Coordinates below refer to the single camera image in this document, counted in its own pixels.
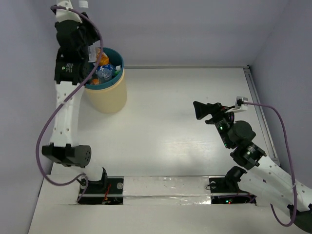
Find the small orange juice bottle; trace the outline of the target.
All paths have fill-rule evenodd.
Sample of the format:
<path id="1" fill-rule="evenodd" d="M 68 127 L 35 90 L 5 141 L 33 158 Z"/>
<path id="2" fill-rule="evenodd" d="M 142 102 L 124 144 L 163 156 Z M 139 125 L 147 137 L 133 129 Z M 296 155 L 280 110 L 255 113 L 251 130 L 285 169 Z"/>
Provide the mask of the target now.
<path id="1" fill-rule="evenodd" d="M 108 65 L 110 63 L 109 57 L 103 52 L 100 47 L 96 47 L 96 60 L 100 58 L 98 65 Z"/>

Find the small blue label water bottle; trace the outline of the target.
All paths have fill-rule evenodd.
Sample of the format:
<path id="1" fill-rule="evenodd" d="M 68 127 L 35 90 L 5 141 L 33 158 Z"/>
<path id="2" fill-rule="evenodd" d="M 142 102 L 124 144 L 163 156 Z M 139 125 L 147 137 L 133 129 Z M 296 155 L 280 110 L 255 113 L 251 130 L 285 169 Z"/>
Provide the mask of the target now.
<path id="1" fill-rule="evenodd" d="M 97 68 L 97 76 L 104 80 L 111 80 L 115 76 L 115 71 L 121 72 L 121 65 L 114 66 L 112 64 L 103 65 Z"/>

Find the orange label drink bottle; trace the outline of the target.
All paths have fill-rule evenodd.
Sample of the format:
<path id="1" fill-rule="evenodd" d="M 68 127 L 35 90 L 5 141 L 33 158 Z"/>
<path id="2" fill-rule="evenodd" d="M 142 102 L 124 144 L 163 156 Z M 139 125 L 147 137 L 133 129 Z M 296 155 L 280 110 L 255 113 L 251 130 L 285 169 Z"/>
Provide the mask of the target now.
<path id="1" fill-rule="evenodd" d="M 99 85 L 101 84 L 100 80 L 98 78 L 93 78 L 91 81 L 90 81 L 90 85 Z"/>

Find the clear bottle white cap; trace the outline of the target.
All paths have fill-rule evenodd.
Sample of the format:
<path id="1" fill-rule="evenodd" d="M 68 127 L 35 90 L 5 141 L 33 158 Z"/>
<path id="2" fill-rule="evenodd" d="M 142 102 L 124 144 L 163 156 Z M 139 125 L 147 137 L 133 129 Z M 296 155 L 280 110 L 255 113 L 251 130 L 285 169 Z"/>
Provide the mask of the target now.
<path id="1" fill-rule="evenodd" d="M 78 6 L 79 8 L 88 8 L 88 1 L 87 0 L 78 0 Z M 82 12 L 82 14 L 88 18 L 86 12 Z M 89 62 L 95 63 L 97 60 L 97 53 L 96 53 L 96 47 L 94 43 L 98 41 L 98 34 L 94 28 L 94 26 L 84 18 L 82 18 L 82 23 L 86 28 L 86 36 L 87 36 L 87 42 L 88 42 L 88 51 L 89 51 Z"/>

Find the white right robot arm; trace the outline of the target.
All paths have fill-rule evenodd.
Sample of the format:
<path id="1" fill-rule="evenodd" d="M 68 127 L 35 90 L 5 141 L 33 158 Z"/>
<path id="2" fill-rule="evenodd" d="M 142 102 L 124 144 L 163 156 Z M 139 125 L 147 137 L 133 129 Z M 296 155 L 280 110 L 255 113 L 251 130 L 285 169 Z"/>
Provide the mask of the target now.
<path id="1" fill-rule="evenodd" d="M 249 192 L 270 204 L 271 209 L 278 208 L 290 217 L 288 223 L 301 230 L 312 232 L 312 190 L 295 178 L 294 170 L 290 173 L 279 167 L 266 152 L 253 143 L 256 133 L 251 125 L 242 120 L 235 120 L 235 113 L 244 112 L 251 103 L 245 97 L 237 97 L 234 106 L 223 106 L 217 102 L 193 102 L 196 119 L 207 115 L 208 125 L 214 125 L 227 149 L 231 149 L 231 158 L 236 163 L 220 183 L 233 193 Z"/>

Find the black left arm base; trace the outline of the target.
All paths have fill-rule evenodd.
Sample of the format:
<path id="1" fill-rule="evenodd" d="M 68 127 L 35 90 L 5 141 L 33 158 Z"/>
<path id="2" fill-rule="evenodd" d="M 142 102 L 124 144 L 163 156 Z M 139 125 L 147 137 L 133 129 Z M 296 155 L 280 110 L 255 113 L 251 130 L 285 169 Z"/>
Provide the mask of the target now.
<path id="1" fill-rule="evenodd" d="M 98 181 L 88 181 L 86 191 L 86 179 L 79 180 L 80 189 L 78 204 L 81 205 L 122 205 L 124 177 L 108 176 L 102 168 L 102 177 Z"/>

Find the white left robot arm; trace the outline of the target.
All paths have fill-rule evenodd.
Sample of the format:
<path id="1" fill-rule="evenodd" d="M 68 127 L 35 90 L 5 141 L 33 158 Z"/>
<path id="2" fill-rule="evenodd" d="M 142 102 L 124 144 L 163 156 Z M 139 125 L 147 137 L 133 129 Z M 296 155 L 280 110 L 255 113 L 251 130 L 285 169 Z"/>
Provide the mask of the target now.
<path id="1" fill-rule="evenodd" d="M 89 66 L 89 46 L 102 38 L 85 13 L 61 6 L 52 6 L 52 10 L 59 43 L 54 76 L 57 105 L 37 139 L 37 165 L 43 171 L 40 156 L 45 156 L 79 176 L 87 176 L 91 187 L 102 193 L 108 187 L 108 180 L 102 177 L 103 169 L 88 169 L 91 147 L 78 142 L 80 101 L 84 85 L 95 71 Z"/>

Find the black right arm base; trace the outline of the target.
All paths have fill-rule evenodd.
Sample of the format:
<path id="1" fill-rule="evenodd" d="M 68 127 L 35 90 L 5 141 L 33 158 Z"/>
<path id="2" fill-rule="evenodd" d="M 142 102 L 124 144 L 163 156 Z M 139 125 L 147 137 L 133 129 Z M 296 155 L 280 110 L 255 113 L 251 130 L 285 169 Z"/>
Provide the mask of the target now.
<path id="1" fill-rule="evenodd" d="M 256 204 L 256 196 L 239 188 L 238 183 L 246 171 L 232 167 L 225 176 L 210 177 L 205 189 L 211 193 L 212 204 Z"/>

